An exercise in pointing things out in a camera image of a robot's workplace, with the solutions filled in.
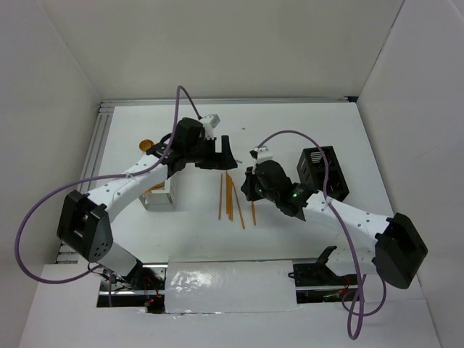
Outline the orange chopstick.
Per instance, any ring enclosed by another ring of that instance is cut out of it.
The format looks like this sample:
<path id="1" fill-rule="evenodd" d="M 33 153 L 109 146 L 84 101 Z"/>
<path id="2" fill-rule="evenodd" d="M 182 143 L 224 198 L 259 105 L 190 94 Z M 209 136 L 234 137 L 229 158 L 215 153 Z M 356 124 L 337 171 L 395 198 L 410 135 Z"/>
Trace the orange chopstick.
<path id="1" fill-rule="evenodd" d="M 242 210 L 241 210 L 241 205 L 240 205 L 239 196 L 237 194 L 235 183 L 233 183 L 233 192 L 234 192 L 234 196 L 235 196 L 235 199 L 236 199 L 237 209 L 239 211 L 239 218 L 240 218 L 240 222 L 241 222 L 241 227 L 242 227 L 243 230 L 245 230 L 246 225 L 245 225 L 245 222 L 244 222 L 244 217 L 243 217 L 243 213 L 242 213 Z"/>
<path id="2" fill-rule="evenodd" d="M 220 193 L 218 200 L 218 220 L 222 218 L 222 200 L 223 200 L 223 174 L 220 174 Z"/>
<path id="3" fill-rule="evenodd" d="M 229 204 L 229 179 L 228 179 L 228 172 L 225 173 L 225 206 L 226 206 L 226 214 L 229 217 L 230 213 L 230 204 Z"/>

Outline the orange spoon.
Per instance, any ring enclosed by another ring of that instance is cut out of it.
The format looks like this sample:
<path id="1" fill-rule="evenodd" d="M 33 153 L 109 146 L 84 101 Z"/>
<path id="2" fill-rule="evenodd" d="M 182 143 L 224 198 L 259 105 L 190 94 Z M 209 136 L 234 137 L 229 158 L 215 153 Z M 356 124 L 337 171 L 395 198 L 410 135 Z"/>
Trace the orange spoon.
<path id="1" fill-rule="evenodd" d="M 154 142 L 150 139 L 144 139 L 138 145 L 139 149 L 143 152 L 146 152 L 153 146 L 154 146 Z"/>

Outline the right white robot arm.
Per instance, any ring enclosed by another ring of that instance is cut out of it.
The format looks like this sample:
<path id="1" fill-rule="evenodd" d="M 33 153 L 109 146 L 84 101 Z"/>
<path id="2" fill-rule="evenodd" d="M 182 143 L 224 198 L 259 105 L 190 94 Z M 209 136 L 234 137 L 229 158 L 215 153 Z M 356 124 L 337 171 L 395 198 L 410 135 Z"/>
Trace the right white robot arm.
<path id="1" fill-rule="evenodd" d="M 353 241 L 373 252 L 377 274 L 389 285 L 407 289 L 428 248 L 412 220 L 401 213 L 377 215 L 331 197 L 303 183 L 293 183 L 273 160 L 248 167 L 241 186 L 246 200 L 266 199 L 285 215 L 337 229 L 345 225 Z"/>

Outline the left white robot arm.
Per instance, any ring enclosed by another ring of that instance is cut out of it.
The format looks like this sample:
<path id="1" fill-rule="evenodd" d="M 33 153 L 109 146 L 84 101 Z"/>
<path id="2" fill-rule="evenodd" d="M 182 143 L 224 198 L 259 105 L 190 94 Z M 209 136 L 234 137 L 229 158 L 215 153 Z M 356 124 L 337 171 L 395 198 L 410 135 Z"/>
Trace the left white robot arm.
<path id="1" fill-rule="evenodd" d="M 221 136 L 221 150 L 216 150 L 214 130 L 219 122 L 217 115 L 201 120 L 185 117 L 176 125 L 168 144 L 152 146 L 121 178 L 84 194 L 70 192 L 59 219 L 59 239 L 88 262 L 115 273 L 125 288 L 140 286 L 145 274 L 143 263 L 114 241 L 111 224 L 129 204 L 187 164 L 204 170 L 237 168 L 228 136 Z"/>

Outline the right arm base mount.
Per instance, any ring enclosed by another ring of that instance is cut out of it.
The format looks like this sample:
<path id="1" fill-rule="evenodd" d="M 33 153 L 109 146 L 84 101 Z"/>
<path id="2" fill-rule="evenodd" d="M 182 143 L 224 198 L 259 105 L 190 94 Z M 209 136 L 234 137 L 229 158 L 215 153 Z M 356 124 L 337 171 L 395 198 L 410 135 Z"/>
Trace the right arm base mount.
<path id="1" fill-rule="evenodd" d="M 328 266 L 329 257 L 335 246 L 326 247 L 313 262 L 293 264 L 288 277 L 294 281 L 297 304 L 340 302 L 345 294 L 352 299 L 357 290 L 354 273 L 337 275 Z"/>

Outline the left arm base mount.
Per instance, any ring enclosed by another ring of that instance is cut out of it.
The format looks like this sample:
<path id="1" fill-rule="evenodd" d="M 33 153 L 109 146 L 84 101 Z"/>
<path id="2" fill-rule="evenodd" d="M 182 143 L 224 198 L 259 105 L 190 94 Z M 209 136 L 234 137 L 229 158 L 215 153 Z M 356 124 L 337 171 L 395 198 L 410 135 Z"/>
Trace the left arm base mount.
<path id="1" fill-rule="evenodd" d="M 97 308 L 138 308 L 150 314 L 165 313 L 167 268 L 145 268 L 131 282 L 112 271 L 96 272 L 100 277 Z"/>

